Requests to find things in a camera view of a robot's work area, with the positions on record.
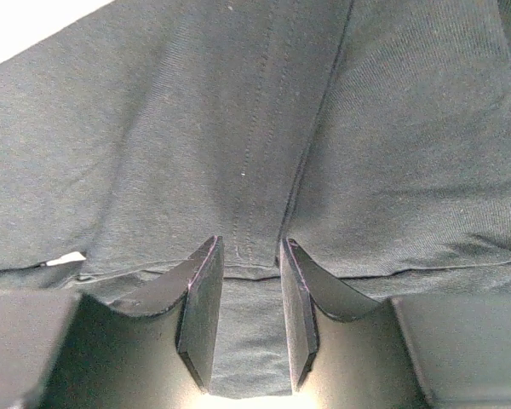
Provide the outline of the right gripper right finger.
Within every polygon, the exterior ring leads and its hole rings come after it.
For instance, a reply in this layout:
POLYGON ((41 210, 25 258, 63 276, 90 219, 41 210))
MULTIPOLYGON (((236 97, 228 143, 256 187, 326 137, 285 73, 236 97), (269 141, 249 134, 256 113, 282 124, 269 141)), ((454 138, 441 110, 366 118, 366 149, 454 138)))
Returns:
POLYGON ((293 395, 312 408, 511 408, 511 295, 367 297, 294 240, 279 269, 293 395))

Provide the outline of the black t shirt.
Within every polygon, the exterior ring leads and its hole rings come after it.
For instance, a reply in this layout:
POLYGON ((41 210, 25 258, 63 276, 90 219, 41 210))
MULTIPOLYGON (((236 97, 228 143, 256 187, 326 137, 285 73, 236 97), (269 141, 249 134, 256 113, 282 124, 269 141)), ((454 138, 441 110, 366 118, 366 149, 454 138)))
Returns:
POLYGON ((0 64, 0 290, 112 301, 211 235, 227 398, 290 393, 282 238, 511 294, 511 1, 115 1, 0 64))

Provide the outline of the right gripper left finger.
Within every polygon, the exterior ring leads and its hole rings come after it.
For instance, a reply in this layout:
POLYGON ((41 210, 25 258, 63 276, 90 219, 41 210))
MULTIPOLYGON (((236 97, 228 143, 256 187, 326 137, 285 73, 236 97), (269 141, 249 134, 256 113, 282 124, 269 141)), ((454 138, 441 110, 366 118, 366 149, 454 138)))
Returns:
POLYGON ((224 245, 112 303, 0 291, 0 408, 195 408, 210 386, 224 245))

